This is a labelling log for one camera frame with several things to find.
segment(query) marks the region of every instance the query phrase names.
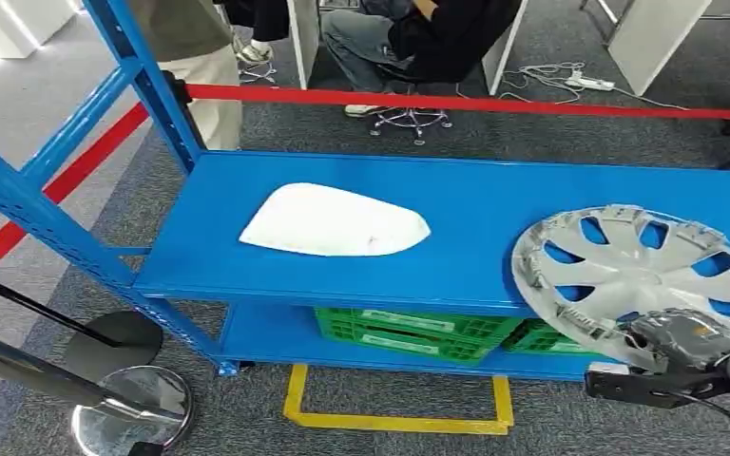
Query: shelf tier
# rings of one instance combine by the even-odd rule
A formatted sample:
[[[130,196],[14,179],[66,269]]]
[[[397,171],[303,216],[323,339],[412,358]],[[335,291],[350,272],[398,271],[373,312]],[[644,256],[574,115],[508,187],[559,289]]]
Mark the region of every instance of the shelf tier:
[[[267,197],[312,182],[413,209],[432,235],[405,252],[304,256],[237,241]],[[730,239],[730,172],[267,152],[208,153],[135,287],[245,305],[534,316],[510,276],[518,235],[554,213],[609,203],[695,219]]]
[[[221,336],[222,357],[270,363],[309,364],[386,371],[423,371],[513,378],[583,381],[586,366],[601,356],[522,354],[496,349],[479,366],[324,339],[311,308],[235,306]]]

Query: blue shelf post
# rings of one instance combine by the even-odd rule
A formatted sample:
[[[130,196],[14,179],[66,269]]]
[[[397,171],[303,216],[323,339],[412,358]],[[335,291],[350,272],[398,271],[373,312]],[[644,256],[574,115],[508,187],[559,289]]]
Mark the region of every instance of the blue shelf post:
[[[203,152],[201,142],[192,133],[125,0],[84,0],[84,4],[116,60],[121,64],[125,59],[137,59],[141,64],[133,87],[183,172],[190,173]]]
[[[17,171],[0,158],[0,213],[208,358],[220,374],[235,374],[239,363],[220,359],[221,346],[188,317],[165,299],[146,297],[132,288],[135,275],[119,259],[122,250],[102,244],[41,191],[129,85],[135,88],[184,173],[192,171],[204,151],[146,48],[125,0],[85,0],[85,5],[119,66],[23,169]]]
[[[133,290],[131,285],[135,275],[115,252],[46,198],[33,181],[24,178],[1,158],[0,213],[128,301],[134,310],[169,330],[196,352],[215,361],[222,373],[236,372],[235,363],[216,361],[221,351],[217,342],[166,300],[148,298]]]

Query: chair base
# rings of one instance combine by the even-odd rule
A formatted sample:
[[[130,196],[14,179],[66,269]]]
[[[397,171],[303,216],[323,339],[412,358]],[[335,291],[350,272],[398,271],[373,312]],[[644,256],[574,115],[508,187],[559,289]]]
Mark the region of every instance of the chair base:
[[[262,62],[260,64],[248,65],[240,61],[240,83],[250,84],[264,80],[273,86],[277,86],[273,75],[279,71],[273,67],[273,62]]]
[[[416,107],[393,107],[373,114],[375,121],[371,125],[371,136],[380,136],[381,126],[384,124],[399,128],[411,128],[415,135],[413,143],[424,145],[424,128],[440,124],[444,128],[451,128],[449,115],[443,109],[419,109]]]

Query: green plastic crate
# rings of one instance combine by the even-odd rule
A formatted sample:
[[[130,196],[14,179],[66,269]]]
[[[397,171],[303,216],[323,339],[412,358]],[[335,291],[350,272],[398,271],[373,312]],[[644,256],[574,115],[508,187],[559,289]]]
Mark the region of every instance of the green plastic crate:
[[[508,352],[594,354],[538,319],[525,320],[505,339],[502,348]]]
[[[387,323],[409,332],[429,335],[454,334],[499,344],[519,326],[523,318],[504,316],[450,315],[445,313],[388,312],[363,309],[322,309],[318,318],[344,316],[366,325]]]
[[[478,364],[499,345],[495,340],[401,327],[330,311],[315,309],[320,332],[326,338],[341,342],[425,354],[466,365]]]

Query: jeans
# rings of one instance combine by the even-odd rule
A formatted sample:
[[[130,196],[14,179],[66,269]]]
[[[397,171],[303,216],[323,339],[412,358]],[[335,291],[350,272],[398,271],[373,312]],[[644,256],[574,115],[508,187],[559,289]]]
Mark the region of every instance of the jeans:
[[[388,40],[394,21],[411,5],[411,0],[359,0],[359,12],[336,9],[323,14],[323,41],[355,91],[385,91],[375,64],[406,69],[413,60],[397,60]]]

